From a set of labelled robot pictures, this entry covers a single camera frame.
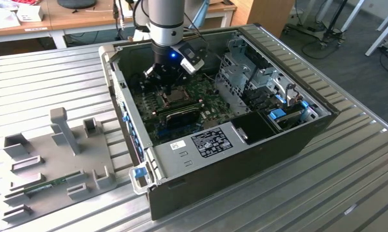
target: blue latch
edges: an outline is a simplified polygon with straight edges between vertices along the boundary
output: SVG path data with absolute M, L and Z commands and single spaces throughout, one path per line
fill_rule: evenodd
M 129 116 L 125 115 L 125 116 L 121 118 L 121 120 L 123 120 L 124 122 L 127 122 L 127 121 L 129 120 Z
M 275 95 L 275 97 L 281 100 L 281 102 L 285 104 L 286 103 L 286 101 L 285 101 L 285 99 L 277 94 Z
M 136 168 L 135 169 L 135 178 L 143 177 L 147 175 L 147 168 Z
M 310 104 L 306 101 L 302 101 L 301 105 L 302 105 L 303 108 L 307 108 L 310 106 Z
M 281 118 L 282 116 L 286 116 L 286 113 L 283 112 L 282 109 L 275 109 L 270 112 L 270 117 L 273 120 L 275 120 L 277 118 Z

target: metal grating table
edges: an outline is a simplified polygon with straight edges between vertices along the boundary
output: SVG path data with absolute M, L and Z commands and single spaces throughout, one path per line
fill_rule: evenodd
M 158 221 L 127 178 L 131 161 L 97 46 L 0 57 L 0 137 L 20 130 L 26 137 L 48 133 L 41 121 L 49 105 L 68 109 L 71 126 L 93 116 L 103 121 L 120 182 L 10 231 L 388 231 L 388 124 L 265 30 L 245 29 L 341 115 L 298 155 Z M 0 192 L 6 161 L 0 153 Z

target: gray floor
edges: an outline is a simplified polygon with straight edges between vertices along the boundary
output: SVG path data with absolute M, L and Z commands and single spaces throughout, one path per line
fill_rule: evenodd
M 305 9 L 309 0 L 298 0 L 298 8 Z M 339 1 L 334 1 L 325 19 L 330 19 Z M 322 1 L 317 1 L 311 11 L 314 15 Z M 352 7 L 346 6 L 339 20 L 344 23 Z M 360 12 L 346 32 L 344 46 L 322 60 L 311 59 L 302 54 L 302 46 L 314 41 L 314 38 L 295 31 L 283 34 L 281 40 L 298 52 L 302 57 L 325 73 L 325 75 L 358 99 L 358 101 L 388 122 L 388 72 L 380 65 L 380 51 L 366 57 L 369 46 L 377 39 L 380 32 L 376 31 L 382 20 L 368 13 Z M 309 47 L 311 56 L 327 51 L 319 47 Z

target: white box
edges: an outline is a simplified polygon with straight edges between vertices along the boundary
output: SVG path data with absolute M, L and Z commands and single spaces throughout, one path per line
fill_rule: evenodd
M 40 22 L 42 20 L 40 6 L 20 6 L 16 15 L 20 22 Z

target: circuit board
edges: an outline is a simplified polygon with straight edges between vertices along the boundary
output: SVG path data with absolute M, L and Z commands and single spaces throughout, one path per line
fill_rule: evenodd
M 170 95 L 158 89 L 133 94 L 133 101 L 154 145 L 211 128 L 235 116 L 218 94 L 214 80 L 203 74 L 174 87 Z

